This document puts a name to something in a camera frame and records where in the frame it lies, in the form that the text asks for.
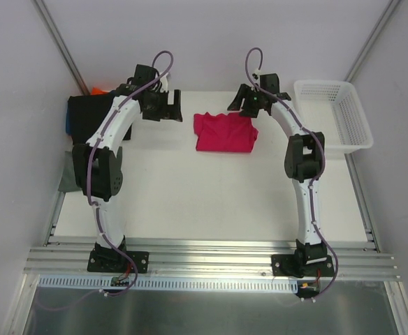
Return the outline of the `pink t shirt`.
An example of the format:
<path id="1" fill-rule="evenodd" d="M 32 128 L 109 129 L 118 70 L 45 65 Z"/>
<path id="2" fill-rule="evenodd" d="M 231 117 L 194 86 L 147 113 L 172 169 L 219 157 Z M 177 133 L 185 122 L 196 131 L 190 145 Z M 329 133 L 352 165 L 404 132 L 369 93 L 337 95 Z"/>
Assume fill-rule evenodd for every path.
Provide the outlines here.
<path id="1" fill-rule="evenodd" d="M 258 138 L 258 130 L 249 117 L 238 112 L 229 114 L 194 115 L 196 151 L 251 153 Z"/>

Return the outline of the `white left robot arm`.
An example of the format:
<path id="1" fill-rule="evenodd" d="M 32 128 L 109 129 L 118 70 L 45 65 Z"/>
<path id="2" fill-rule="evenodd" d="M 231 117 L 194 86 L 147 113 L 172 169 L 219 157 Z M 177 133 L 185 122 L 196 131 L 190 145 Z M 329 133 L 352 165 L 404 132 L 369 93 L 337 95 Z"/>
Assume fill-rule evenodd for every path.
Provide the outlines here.
<path id="1" fill-rule="evenodd" d="M 97 257 L 103 258 L 110 270 L 119 271 L 127 262 L 123 223 L 117 208 L 117 195 L 124 181 L 124 137 L 138 117 L 148 121 L 183 121 L 182 92 L 146 89 L 135 94 L 123 84 L 111 97 L 104 120 L 84 144 L 74 145 L 72 156 L 76 184 L 94 212 Z"/>

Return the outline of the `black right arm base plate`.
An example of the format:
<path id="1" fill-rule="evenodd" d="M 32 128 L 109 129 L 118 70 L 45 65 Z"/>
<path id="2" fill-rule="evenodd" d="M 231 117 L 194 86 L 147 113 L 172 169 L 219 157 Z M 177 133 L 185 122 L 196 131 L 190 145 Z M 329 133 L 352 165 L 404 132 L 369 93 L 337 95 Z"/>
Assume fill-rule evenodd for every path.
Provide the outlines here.
<path id="1" fill-rule="evenodd" d="M 332 278 L 335 274 L 335 265 L 330 256 L 323 262 L 308 265 L 303 265 L 297 261 L 294 254 L 273 254 L 270 259 L 274 276 Z"/>

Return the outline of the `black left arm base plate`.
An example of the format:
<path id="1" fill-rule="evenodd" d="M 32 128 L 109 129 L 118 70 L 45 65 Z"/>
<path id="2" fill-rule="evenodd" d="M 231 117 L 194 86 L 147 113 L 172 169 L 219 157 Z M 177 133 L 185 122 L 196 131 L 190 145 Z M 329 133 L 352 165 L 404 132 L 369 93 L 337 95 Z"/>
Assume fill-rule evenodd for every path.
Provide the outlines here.
<path id="1" fill-rule="evenodd" d="M 89 254 L 87 271 L 92 273 L 124 273 L 128 266 L 146 274 L 150 253 L 147 251 L 126 251 L 126 257 L 109 248 L 94 248 Z"/>

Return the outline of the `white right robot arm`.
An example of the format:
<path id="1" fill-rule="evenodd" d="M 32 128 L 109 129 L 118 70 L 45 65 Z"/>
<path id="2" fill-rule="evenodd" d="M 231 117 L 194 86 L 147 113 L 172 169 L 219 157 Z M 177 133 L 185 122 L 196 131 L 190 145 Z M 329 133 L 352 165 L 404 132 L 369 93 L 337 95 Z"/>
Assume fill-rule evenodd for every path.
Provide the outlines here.
<path id="1" fill-rule="evenodd" d="M 314 133 L 305 128 L 291 101 L 281 100 L 278 95 L 247 84 L 240 85 L 228 110 L 251 118 L 256 118 L 260 110 L 265 110 L 288 138 L 284 170 L 296 193 L 298 236 L 294 253 L 275 255 L 272 265 L 285 276 L 334 277 L 335 264 L 321 234 L 318 199 L 319 179 L 326 165 L 323 133 Z"/>

